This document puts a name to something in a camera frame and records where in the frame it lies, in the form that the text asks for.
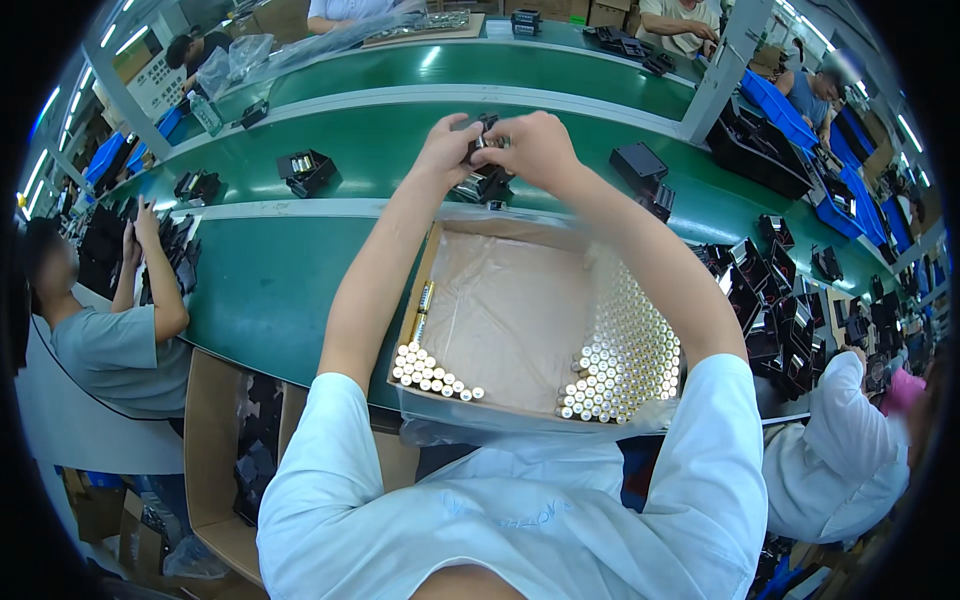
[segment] gold battery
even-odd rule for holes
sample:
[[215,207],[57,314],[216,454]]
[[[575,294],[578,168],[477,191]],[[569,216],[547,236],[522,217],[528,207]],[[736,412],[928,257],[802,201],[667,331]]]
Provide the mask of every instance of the gold battery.
[[420,293],[420,304],[417,305],[417,311],[426,313],[430,310],[430,302],[433,300],[433,281],[427,281],[423,284],[423,291]]
[[[411,342],[408,346],[412,352],[420,351],[420,342],[423,341],[423,329],[426,327],[426,315],[423,313],[417,313],[417,318],[414,319],[414,334],[411,338]],[[417,349],[413,350],[413,345],[417,345]]]

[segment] blue tank top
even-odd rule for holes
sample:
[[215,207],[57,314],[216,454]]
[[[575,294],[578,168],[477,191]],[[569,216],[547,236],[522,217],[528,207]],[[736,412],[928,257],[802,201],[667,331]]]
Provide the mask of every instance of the blue tank top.
[[821,123],[827,118],[830,103],[813,95],[810,83],[806,80],[805,72],[793,72],[793,87],[790,88],[790,93],[786,95],[786,99],[800,114],[813,122],[813,127],[820,129]]

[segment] gray t-shirt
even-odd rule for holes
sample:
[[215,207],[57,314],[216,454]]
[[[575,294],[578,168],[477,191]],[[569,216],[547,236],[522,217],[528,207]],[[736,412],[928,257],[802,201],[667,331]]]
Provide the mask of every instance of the gray t-shirt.
[[122,313],[85,308],[57,325],[50,344],[92,396],[158,417],[183,416],[190,346],[176,338],[156,342],[152,304]]
[[790,88],[790,93],[786,95],[786,99],[800,114],[810,119],[813,127],[820,129],[824,119],[827,118],[830,103],[813,95],[810,82],[806,80],[806,73],[803,71],[793,72],[793,87]]

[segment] pink shirt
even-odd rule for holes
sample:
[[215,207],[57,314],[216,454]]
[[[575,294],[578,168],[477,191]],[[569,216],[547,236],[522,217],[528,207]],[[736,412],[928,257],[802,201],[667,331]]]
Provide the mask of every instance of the pink shirt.
[[884,417],[889,417],[891,413],[905,415],[925,389],[926,382],[922,378],[897,369],[890,377],[890,386],[880,404],[880,412]]

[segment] plastic bottle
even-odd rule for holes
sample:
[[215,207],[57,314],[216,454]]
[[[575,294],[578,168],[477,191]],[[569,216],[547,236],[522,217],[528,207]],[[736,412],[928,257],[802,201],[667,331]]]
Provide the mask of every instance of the plastic bottle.
[[203,96],[197,94],[196,90],[191,89],[186,94],[190,101],[190,111],[197,115],[197,120],[204,126],[204,129],[211,136],[216,135],[224,128],[224,122],[220,115],[213,109],[210,103]]

